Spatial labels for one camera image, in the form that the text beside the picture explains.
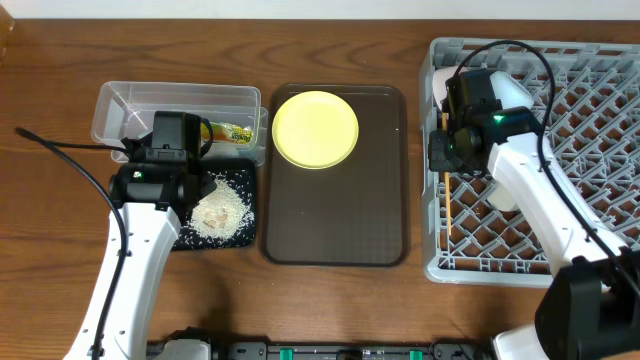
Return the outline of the dark brown tray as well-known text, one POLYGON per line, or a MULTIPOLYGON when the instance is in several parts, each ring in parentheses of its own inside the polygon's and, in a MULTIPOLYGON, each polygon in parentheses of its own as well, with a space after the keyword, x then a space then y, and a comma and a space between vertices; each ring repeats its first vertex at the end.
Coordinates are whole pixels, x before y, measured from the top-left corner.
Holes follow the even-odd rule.
POLYGON ((266 148, 260 250, 299 266, 393 267, 409 252, 406 101, 382 85, 321 85, 355 111, 360 134, 335 166, 297 167, 266 148))

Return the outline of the green snack wrapper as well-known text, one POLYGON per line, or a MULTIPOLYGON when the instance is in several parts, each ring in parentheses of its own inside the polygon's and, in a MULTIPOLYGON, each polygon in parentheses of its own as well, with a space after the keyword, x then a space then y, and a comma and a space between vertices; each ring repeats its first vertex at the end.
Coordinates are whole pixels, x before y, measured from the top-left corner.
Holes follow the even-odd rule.
POLYGON ((201 138, 204 142, 249 144, 254 138, 254 133, 250 128, 242 128, 231 123, 210 122, 209 126, 201 124, 201 138))

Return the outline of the yellow plate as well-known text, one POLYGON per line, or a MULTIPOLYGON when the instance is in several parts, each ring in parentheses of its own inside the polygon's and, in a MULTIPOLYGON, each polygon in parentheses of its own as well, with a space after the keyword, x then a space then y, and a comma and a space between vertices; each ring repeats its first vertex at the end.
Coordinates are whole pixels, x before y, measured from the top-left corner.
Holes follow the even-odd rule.
POLYGON ((357 144, 359 131, 353 108, 338 95, 318 90, 286 100, 272 123, 272 139, 279 154, 310 170, 345 160, 357 144))

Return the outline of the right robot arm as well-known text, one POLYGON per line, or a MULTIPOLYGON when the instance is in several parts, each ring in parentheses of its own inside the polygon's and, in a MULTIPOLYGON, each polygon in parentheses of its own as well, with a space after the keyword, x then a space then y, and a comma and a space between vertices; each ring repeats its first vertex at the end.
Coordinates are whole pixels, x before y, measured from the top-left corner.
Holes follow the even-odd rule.
POLYGON ((603 359, 639 348, 639 254, 602 224, 553 157, 533 101, 509 75, 435 72, 443 114, 434 172, 488 174, 539 241, 553 281, 531 325, 493 339, 499 359, 603 359))

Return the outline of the wooden chopstick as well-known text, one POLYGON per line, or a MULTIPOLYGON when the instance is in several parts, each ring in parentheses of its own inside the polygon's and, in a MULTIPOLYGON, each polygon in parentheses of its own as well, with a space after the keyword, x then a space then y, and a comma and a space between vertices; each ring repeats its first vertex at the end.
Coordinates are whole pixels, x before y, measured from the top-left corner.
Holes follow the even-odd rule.
MULTIPOLYGON (((441 126, 445 135, 448 130, 448 113, 441 113, 441 126)), ((446 215, 446 238, 448 239, 452 232, 452 220, 451 220, 451 189, 450 189, 450 173, 444 172, 443 179, 445 184, 445 215, 446 215)))

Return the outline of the clear plastic bin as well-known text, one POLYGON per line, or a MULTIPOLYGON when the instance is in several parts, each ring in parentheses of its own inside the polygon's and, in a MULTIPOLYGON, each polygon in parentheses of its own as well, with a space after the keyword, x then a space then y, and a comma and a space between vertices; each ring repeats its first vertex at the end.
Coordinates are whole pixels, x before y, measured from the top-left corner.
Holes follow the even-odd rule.
POLYGON ((252 86, 110 81, 98 96, 92 139, 117 147, 124 138, 139 139, 152 131, 157 111, 191 113, 209 120, 216 129, 231 124, 243 131, 244 144, 216 140, 207 159, 264 163, 268 110, 261 106, 260 91, 252 86))

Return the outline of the grey dishwasher rack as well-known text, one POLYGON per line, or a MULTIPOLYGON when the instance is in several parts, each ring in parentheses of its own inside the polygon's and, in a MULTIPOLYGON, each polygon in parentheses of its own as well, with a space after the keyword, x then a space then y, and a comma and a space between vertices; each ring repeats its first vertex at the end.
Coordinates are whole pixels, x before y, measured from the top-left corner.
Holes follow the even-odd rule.
MULTIPOLYGON (((430 44, 419 72, 420 128, 441 120, 432 76, 464 64, 499 70, 531 94, 548 118, 552 153, 603 224, 639 245, 639 49, 628 44, 445 38, 430 44)), ((452 232, 446 238, 443 176, 426 172, 422 205, 423 271, 435 283, 544 288, 543 250, 525 218, 486 201, 490 177, 450 176, 452 232)))

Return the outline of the white cup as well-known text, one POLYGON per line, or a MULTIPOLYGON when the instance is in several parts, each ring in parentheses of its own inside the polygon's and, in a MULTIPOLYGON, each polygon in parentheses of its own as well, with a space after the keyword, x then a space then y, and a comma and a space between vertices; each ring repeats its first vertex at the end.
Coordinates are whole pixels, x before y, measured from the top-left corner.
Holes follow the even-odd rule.
POLYGON ((516 212, 520 210, 517 201, 513 197, 513 194, 518 190, 514 182, 504 186, 503 183, 493 179, 492 185, 492 190, 486 199, 489 205, 501 212, 516 212))

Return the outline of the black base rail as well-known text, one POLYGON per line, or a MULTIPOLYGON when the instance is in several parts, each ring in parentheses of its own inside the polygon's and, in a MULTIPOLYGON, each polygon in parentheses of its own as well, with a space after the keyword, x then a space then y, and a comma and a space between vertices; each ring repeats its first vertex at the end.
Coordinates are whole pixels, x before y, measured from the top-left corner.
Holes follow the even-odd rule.
POLYGON ((273 343, 264 338, 249 342, 220 342, 206 330, 188 327, 178 330, 165 341, 147 345, 148 359, 188 359, 175 349, 180 341, 200 340, 206 353, 196 353, 194 359, 211 360, 492 360, 493 351, 486 344, 439 339, 430 344, 347 344, 347 343, 273 343))

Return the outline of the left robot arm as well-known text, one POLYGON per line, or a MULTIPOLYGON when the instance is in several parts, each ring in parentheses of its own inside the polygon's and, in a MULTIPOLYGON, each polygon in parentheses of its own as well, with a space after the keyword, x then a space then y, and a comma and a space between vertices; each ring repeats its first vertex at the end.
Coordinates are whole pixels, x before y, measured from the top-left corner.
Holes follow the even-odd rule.
POLYGON ((153 129, 129 140, 112 176, 105 255, 69 359, 143 359, 158 287, 187 215, 216 188, 201 167, 208 120, 158 111, 153 129))

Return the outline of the blue bowl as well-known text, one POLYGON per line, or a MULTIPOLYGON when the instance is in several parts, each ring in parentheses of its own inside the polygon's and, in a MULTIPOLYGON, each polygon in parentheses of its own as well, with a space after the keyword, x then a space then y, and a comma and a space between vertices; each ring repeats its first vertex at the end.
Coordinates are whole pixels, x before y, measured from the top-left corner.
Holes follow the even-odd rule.
POLYGON ((489 79, 494 96, 501 102, 503 109, 532 108, 534 100, 531 94, 512 76, 503 71, 495 71, 490 75, 489 79))

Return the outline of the pink bowl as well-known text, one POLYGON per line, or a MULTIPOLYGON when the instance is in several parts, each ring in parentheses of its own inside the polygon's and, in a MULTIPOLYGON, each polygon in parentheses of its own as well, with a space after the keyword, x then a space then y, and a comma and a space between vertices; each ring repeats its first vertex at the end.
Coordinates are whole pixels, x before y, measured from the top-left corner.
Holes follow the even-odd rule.
POLYGON ((456 70, 456 67, 441 68, 436 70, 432 76, 433 96, 440 112, 450 112, 446 81, 454 75, 456 70))

